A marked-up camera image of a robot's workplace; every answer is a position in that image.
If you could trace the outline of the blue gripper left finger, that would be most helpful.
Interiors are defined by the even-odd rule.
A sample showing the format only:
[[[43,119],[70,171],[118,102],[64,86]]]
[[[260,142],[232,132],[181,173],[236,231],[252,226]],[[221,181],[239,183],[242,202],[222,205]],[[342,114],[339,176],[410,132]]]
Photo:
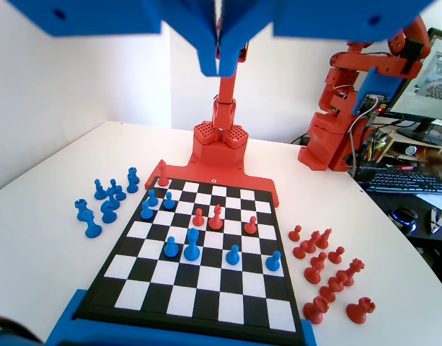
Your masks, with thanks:
[[[151,16],[166,22],[197,51],[200,70],[205,76],[218,76],[215,1],[149,1]]]

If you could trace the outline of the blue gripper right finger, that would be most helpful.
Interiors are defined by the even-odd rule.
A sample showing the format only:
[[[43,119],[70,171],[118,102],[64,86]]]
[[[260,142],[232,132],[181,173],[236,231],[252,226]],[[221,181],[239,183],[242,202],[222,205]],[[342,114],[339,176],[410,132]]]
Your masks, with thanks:
[[[240,50],[287,10],[288,1],[222,1],[220,76],[236,71]]]

